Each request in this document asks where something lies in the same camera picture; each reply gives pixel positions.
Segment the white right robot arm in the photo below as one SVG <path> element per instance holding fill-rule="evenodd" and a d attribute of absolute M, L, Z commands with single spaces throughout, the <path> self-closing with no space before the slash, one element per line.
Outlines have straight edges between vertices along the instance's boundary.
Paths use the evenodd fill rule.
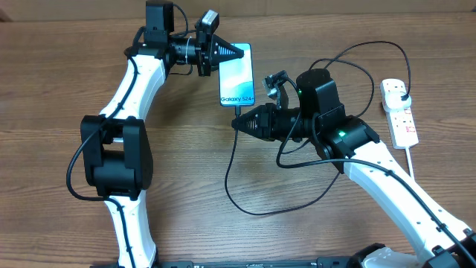
<path fill-rule="evenodd" d="M 475 266 L 475 231 L 436 203 L 368 124 L 346 114 L 326 69 L 305 71 L 292 85 L 298 108 L 266 103 L 238 116 L 231 126 L 283 144 L 308 138 L 320 158 L 295 166 L 333 164 L 376 201 L 414 249 L 408 255 L 374 243 L 349 257 L 347 267 Z"/>

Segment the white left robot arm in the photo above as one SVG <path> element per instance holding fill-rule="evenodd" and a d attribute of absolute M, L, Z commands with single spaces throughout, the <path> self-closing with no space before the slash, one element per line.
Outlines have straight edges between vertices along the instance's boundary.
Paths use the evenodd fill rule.
<path fill-rule="evenodd" d="M 205 12 L 190 29 L 174 30 L 171 1 L 147 1 L 146 24 L 125 49 L 126 73 L 106 107 L 86 115 L 80 124 L 81 144 L 68 165 L 65 183 L 79 200 L 104 202 L 111 214 L 119 257 L 114 267 L 159 267 L 158 249 L 152 239 L 146 196 L 153 175 L 153 157 L 145 119 L 158 90 L 174 65 L 195 66 L 201 77 L 219 64 L 244 57 L 215 34 L 219 14 Z M 82 158 L 87 183 L 94 197 L 78 194 L 71 181 L 76 161 Z"/>

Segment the Galaxy S24+ smartphone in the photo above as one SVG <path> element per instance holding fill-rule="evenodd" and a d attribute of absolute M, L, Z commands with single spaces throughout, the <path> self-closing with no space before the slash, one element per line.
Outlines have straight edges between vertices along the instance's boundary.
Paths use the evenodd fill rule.
<path fill-rule="evenodd" d="M 249 43 L 233 43 L 244 56 L 219 64 L 219 102 L 222 106 L 253 106 L 254 72 Z"/>

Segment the white charger plug adapter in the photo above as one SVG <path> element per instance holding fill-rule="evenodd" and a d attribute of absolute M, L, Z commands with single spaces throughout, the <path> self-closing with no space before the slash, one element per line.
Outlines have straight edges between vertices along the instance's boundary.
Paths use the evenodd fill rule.
<path fill-rule="evenodd" d="M 397 112 L 407 109 L 411 104 L 411 96 L 404 92 L 384 92 L 382 106 L 386 112 Z"/>

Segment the white power strip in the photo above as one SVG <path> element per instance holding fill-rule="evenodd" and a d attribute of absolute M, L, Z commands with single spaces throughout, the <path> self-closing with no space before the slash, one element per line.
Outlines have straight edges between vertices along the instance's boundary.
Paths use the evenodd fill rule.
<path fill-rule="evenodd" d="M 379 88 L 382 99 L 384 92 L 407 93 L 404 82 L 394 78 L 383 80 Z M 408 149 L 419 143 L 411 107 L 397 112 L 385 112 L 385 114 L 395 149 Z"/>

